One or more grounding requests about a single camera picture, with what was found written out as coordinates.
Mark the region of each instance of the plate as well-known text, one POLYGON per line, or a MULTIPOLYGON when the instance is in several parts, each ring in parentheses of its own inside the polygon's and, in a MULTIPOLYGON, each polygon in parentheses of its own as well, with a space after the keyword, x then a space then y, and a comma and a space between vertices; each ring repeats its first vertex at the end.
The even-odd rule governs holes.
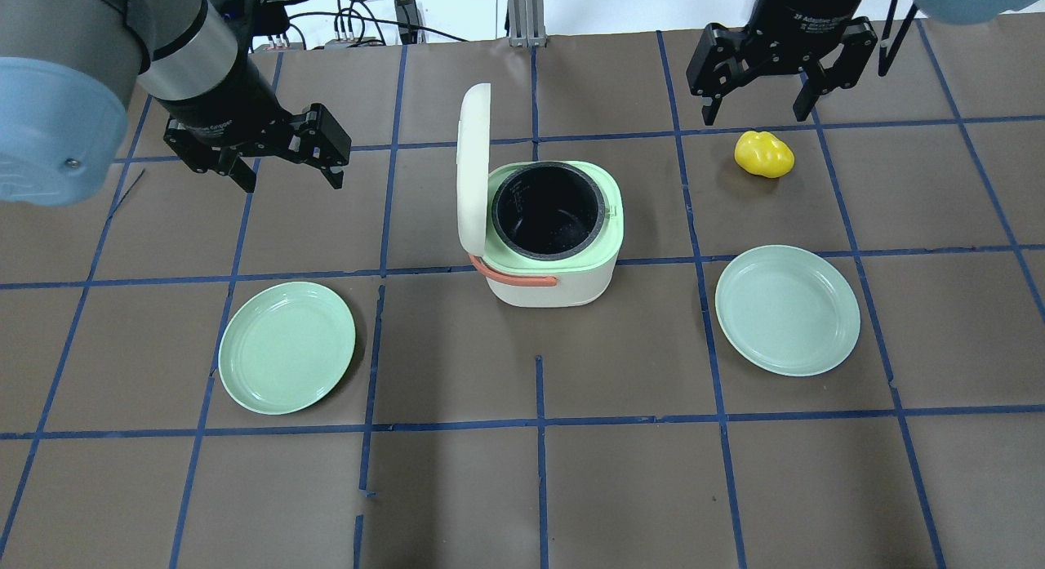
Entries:
POLYGON ((222 385, 259 414, 286 414, 324 397, 348 369, 355 321, 329 289, 291 281, 252 297, 217 349, 222 385))
POLYGON ((837 367, 860 336, 853 288, 830 263, 769 245, 733 259, 715 293, 719 324, 748 361, 781 375, 837 367))

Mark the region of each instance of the blue tape grid line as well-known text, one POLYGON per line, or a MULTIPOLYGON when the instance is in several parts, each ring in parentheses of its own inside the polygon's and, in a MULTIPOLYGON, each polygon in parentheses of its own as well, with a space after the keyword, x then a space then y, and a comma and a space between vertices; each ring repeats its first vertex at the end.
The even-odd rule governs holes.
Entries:
MULTIPOLYGON (((395 270, 388 268, 389 237, 392 226, 392 201, 395 195, 395 168, 396 157, 399 152, 399 127, 402 119, 402 92, 407 77, 407 60, 409 48, 402 45, 399 53, 399 73, 397 75, 395 92, 395 109, 392 117, 392 144, 389 149, 389 178, 388 187, 385 190, 385 218, 381 226, 381 256, 380 271, 377 275, 382 280, 387 279, 395 270)), ((374 404, 377 397, 377 369, 381 352, 381 322, 385 316, 385 283, 377 288, 377 306, 374 316, 374 339, 370 349, 370 378, 367 382, 367 412, 363 425, 363 447, 359 453, 359 484, 358 488, 368 498, 372 496, 368 490, 370 481, 370 452, 374 435, 374 404)), ((363 559, 363 515, 356 517, 355 524, 355 548, 353 551, 353 566, 361 566, 363 559)))
MULTIPOLYGON (((279 87, 279 77, 283 70, 283 53, 276 56, 276 70, 273 74, 273 91, 279 87)), ((257 175, 261 167, 261 159, 254 160, 254 174, 257 175)), ((239 219, 239 232, 236 237, 236 249, 232 255, 232 267, 229 271, 229 289, 225 296, 225 305, 222 309, 222 319, 217 325, 217 338, 214 340, 214 350, 211 357, 210 373, 207 375, 207 386, 204 390, 203 404, 200 406, 200 417, 196 422, 195 434, 192 439, 192 453, 189 456, 188 470, 185 473, 185 487, 182 490, 182 502, 178 508, 178 523, 175 525, 175 538, 170 546, 170 562, 168 569, 178 567, 178 557, 182 550, 182 537, 185 533, 185 520, 188 516, 189 502, 192 498, 192 486, 195 481, 196 465, 200 461, 200 450, 203 447, 204 429, 207 428, 207 414, 210 412, 210 402, 214 394, 214 371, 217 370, 218 349, 222 345, 222 337, 225 335, 225 327, 229 323, 232 312, 232 297, 236 291, 236 276, 239 274, 239 263, 243 254, 243 241, 247 237, 247 225, 251 217, 251 207, 254 203, 254 194, 248 194, 243 200, 243 210, 239 219)))
MULTIPOLYGON (((984 116, 978 118, 961 118, 961 122, 974 123, 998 123, 998 122, 1034 122, 1045 120, 1045 114, 1019 115, 1019 116, 984 116)), ((878 122, 825 122, 820 126, 823 130, 852 130, 852 129, 880 129, 893 127, 931 127, 931 126, 955 126, 958 123, 954 118, 931 118, 925 120, 890 120, 878 122)), ((709 134, 740 134, 748 130, 767 130, 770 132, 794 132, 794 131, 815 131, 813 124, 782 124, 765 127, 743 127, 743 128, 702 128, 681 130, 682 136, 700 136, 709 134)), ((568 142, 579 140, 620 140, 624 138, 660 138, 674 136, 674 131, 652 131, 652 132, 620 132, 620 133, 599 133, 599 134, 564 134, 555 136, 537 136, 527 138, 493 138, 491 144, 519 144, 522 142, 568 142)), ((457 142, 451 140, 436 142, 400 142, 398 149, 450 149, 457 146, 457 142)), ((391 151, 391 144, 361 144, 352 146, 352 151, 391 151)), ((124 162, 135 163, 161 163, 180 160, 175 156, 161 157, 134 157, 114 159, 113 163, 122 164, 124 162)))
MULTIPOLYGON (((138 126, 135 127, 134 138, 131 141, 131 147, 127 153, 131 157, 134 156, 134 152, 138 147, 138 142, 141 141, 141 131, 145 126, 145 116, 148 114, 148 109, 152 104, 153 97, 146 97, 145 104, 142 105, 141 116, 138 118, 138 126)), ((101 227, 101 232, 98 235, 98 244, 95 247, 94 257, 91 259, 91 269, 87 275, 87 284, 84 287, 84 291, 79 294, 79 302, 76 304, 76 311, 73 313, 72 322, 69 324, 69 334, 66 335, 66 342, 62 347, 62 356, 59 359, 59 364, 56 365, 54 371, 54 378, 52 379, 51 385, 47 391, 47 399, 44 401, 44 407, 40 413, 40 419, 37 423, 37 431, 33 433, 32 442, 29 446, 29 453, 26 455, 25 464, 22 468, 22 475, 19 477, 18 487, 15 490, 15 498, 10 503, 10 508, 7 510, 7 518, 4 521, 3 532, 0 533, 0 560, 3 559, 4 551, 7 549, 7 540, 10 539, 10 531, 15 525, 15 517, 18 516, 18 506, 22 501, 22 496, 25 494, 25 486, 29 480, 29 474, 32 471, 32 463, 37 457, 37 450, 40 448, 40 440, 44 433, 44 427, 47 425, 47 417, 50 415, 51 406, 54 404, 54 395, 57 393, 59 383, 62 381, 62 373, 65 370, 65 365, 69 358, 69 350, 72 348, 73 338, 76 336, 76 327, 79 324, 79 319, 84 313, 84 306, 87 303, 87 296, 90 292, 90 282, 94 279, 94 274, 98 270, 98 261, 101 259, 101 250, 106 246, 106 238, 109 236, 109 230, 113 224, 113 214, 116 211, 116 207, 119 205, 120 194, 123 192, 123 183, 126 181, 130 168, 130 162, 123 163, 123 169, 120 172, 119 181, 116 183, 116 190, 113 191, 113 199, 109 204, 108 219, 106 219, 104 226, 101 227)))
POLYGON ((889 393, 892 396, 892 405, 895 413, 897 416, 897 422, 900 425, 900 434, 903 438, 904 450, 907 453, 907 462, 910 465, 911 477, 914 480, 914 490, 918 492, 919 505, 922 507, 922 517, 925 521, 926 531, 929 532, 929 542, 932 545, 933 556, 936 559, 937 569, 945 569, 947 563, 944 560, 944 551, 939 545, 939 537, 936 533, 936 524, 932 518, 932 510, 929 507, 929 498, 925 492, 925 483, 922 480, 922 471, 918 462, 918 454, 914 453, 914 443, 911 440, 910 430, 907 427, 907 417, 904 413, 903 402, 900 399, 900 391, 897 390, 893 384, 893 371, 892 363, 889 361, 889 352, 885 346, 885 337, 882 335, 882 325, 878 319, 878 311, 875 308, 875 298, 870 293, 870 284, 867 282, 867 275, 864 271, 863 259, 861 257, 861 252, 859 246, 857 245, 856 234, 853 230, 853 223, 850 221, 849 211, 845 207, 845 200, 842 197, 842 190, 838 183, 838 175, 835 172, 835 164, 831 158, 831 150, 828 147, 828 140, 825 136, 825 131, 820 127, 820 116, 813 109, 813 124, 816 127, 816 137, 820 142, 820 150, 823 153, 823 161, 828 166, 828 176, 831 178, 831 187, 834 189, 835 199, 838 202, 838 211, 841 214, 842 224, 845 226, 845 234, 849 238, 850 247, 853 252, 853 260, 856 264, 857 275, 860 278, 860 287, 863 291, 864 301, 867 304, 867 314, 870 317, 872 327, 875 331, 875 340, 878 342, 878 350, 882 358, 882 366, 885 369, 885 379, 889 386, 889 393))
MULTIPOLYGON (((944 406, 935 408, 905 408, 902 412, 910 417, 970 416, 1045 414, 1045 404, 1016 404, 1004 406, 944 406)), ((895 408, 878 410, 823 410, 795 412, 740 412, 727 413, 728 422, 789 422, 789 420, 831 420, 855 418, 882 418, 897 415, 895 408)), ((545 428, 573 426, 631 426, 659 424, 718 424, 719 415, 673 414, 641 416, 580 416, 544 418, 505 418, 444 423, 407 424, 341 424, 318 426, 277 426, 243 428, 206 428, 204 436, 277 436, 291 434, 364 434, 367 431, 385 432, 449 432, 455 430, 496 430, 502 428, 545 428)), ((143 430, 77 430, 44 432, 41 440, 87 440, 95 438, 154 438, 195 436, 193 428, 143 429, 143 430)), ((32 440, 34 432, 4 432, 0 440, 32 440)))
POLYGON ((540 530, 540 569, 548 569, 548 458, 544 450, 544 358, 534 359, 537 387, 537 509, 540 530))
POLYGON ((1013 227, 1008 223, 1008 219, 1005 217, 1005 212, 1001 207, 1001 200, 998 199, 998 195, 994 190, 994 185, 991 184, 991 178, 988 176, 983 163, 979 158, 979 154, 976 153, 976 146, 973 144, 973 139, 969 136, 969 129, 966 127, 966 120, 961 117, 961 113, 958 111, 958 104, 954 99, 954 95, 951 93, 951 88, 947 84, 947 77, 944 76, 944 69, 939 66, 939 61, 936 59, 936 53, 932 49, 932 44, 929 42, 929 36, 925 31, 925 25, 922 25, 921 20, 915 20, 918 25, 919 35, 922 37, 922 43, 925 45, 926 51, 929 53, 929 61, 932 62, 932 68, 936 71, 936 78, 939 79, 939 85, 944 88, 944 94, 947 95, 947 104, 951 107, 951 113, 954 114, 954 120, 958 124, 958 130, 961 132, 961 138, 966 141, 966 147, 969 150, 969 155, 973 159, 973 163, 976 165, 976 170, 979 173, 980 180, 983 182, 983 188, 986 190, 986 195, 991 198, 991 203, 994 205, 994 210, 998 214, 998 221, 1001 223, 1001 227, 1005 230, 1005 235, 1008 237, 1008 245, 1012 247, 1012 252, 1016 254, 1016 260, 1020 264, 1020 269, 1023 271, 1023 278, 1027 281, 1027 288, 1030 290, 1030 295, 1035 299, 1035 304, 1038 305, 1038 314, 1041 316, 1042 321, 1045 322, 1045 302, 1042 301, 1041 293, 1038 290, 1038 286, 1035 283, 1034 275, 1030 273, 1030 267, 1027 265, 1027 259, 1023 256, 1023 251, 1020 249, 1020 245, 1016 242, 1016 233, 1013 232, 1013 227))
MULTIPOLYGON (((696 221, 693 217, 693 200, 690 197, 690 178, 686 170, 686 152, 682 149, 682 131, 679 129, 678 106, 675 101, 675 89, 671 81, 671 66, 668 64, 668 51, 664 44, 664 33, 656 32, 657 47, 660 50, 660 63, 664 66, 664 77, 668 88, 668 100, 671 105, 671 121, 674 129, 675 150, 678 154, 678 169, 681 176, 682 199, 686 203, 687 222, 690 227, 690 242, 693 246, 693 256, 702 256, 700 242, 697 237, 696 221)), ((747 555, 744 549, 744 534, 740 521, 740 504, 737 499, 737 481, 733 473, 733 454, 729 450, 728 417, 725 411, 725 400, 722 396, 722 383, 719 378, 718 355, 715 351, 715 334, 712 327, 711 310, 707 304, 707 287, 704 279, 703 261, 694 260, 697 269, 697 290, 700 295, 700 313, 704 324, 704 340, 707 343, 707 358, 711 362, 712 384, 715 388, 715 411, 718 416, 719 434, 722 443, 722 464, 725 472, 726 492, 729 498, 729 515, 733 520, 733 538, 737 548, 737 563, 740 569, 747 569, 747 555)))
MULTIPOLYGON (((1045 244, 1020 245, 1023 251, 1045 251, 1045 244)), ((997 253, 1012 252, 1011 246, 982 246, 982 247, 940 247, 940 248, 918 248, 918 249, 876 249, 860 250, 860 256, 918 256, 929 254, 970 254, 970 253, 997 253)), ((839 251, 814 251, 823 258, 852 257, 854 253, 850 250, 839 251)), ((735 259, 736 254, 704 255, 700 257, 701 263, 718 263, 735 259)), ((674 265, 693 263, 692 256, 661 256, 661 257, 636 257, 621 258, 617 260, 619 267, 636 265, 674 265)), ((399 275, 428 275, 436 273, 470 273, 475 271, 471 265, 450 265, 443 267, 404 267, 386 269, 388 276, 399 275)), ((0 283, 0 291, 5 290, 48 290, 61 288, 108 288, 122 286, 176 286, 186 283, 227 283, 229 281, 274 281, 282 279, 327 279, 343 277, 375 277, 380 276, 380 269, 361 269, 357 271, 299 271, 292 273, 254 273, 246 275, 193 275, 185 277, 145 277, 139 279, 94 279, 92 281, 33 281, 25 283, 0 283)))

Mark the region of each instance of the yellow toy pepper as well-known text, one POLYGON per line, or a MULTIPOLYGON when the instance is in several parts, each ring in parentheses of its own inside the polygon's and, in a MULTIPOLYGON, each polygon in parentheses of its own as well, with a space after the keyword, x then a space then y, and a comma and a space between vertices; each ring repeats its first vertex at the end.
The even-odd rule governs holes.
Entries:
POLYGON ((794 168, 794 153, 770 132, 749 130, 740 135, 733 158, 743 170, 769 179, 787 175, 794 168))

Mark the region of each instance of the orange handle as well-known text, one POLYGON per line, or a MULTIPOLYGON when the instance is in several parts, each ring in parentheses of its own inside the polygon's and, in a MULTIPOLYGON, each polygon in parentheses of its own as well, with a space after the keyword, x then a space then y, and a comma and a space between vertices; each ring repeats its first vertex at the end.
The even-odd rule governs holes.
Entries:
POLYGON ((475 267, 475 271, 481 272, 488 279, 492 279, 493 281, 504 283, 506 286, 515 286, 516 288, 554 288, 559 282, 559 279, 552 275, 544 275, 541 277, 508 275, 500 271, 493 271, 488 265, 483 263, 483 259, 474 256, 473 254, 468 254, 468 258, 471 259, 471 264, 475 267))

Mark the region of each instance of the power adapter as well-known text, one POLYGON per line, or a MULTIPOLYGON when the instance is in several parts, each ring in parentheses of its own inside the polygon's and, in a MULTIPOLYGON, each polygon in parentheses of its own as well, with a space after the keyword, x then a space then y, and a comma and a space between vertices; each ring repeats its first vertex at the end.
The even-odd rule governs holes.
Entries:
POLYGON ((421 14, 417 0, 395 0, 395 18, 399 22, 399 40, 402 44, 417 44, 421 25, 421 14))

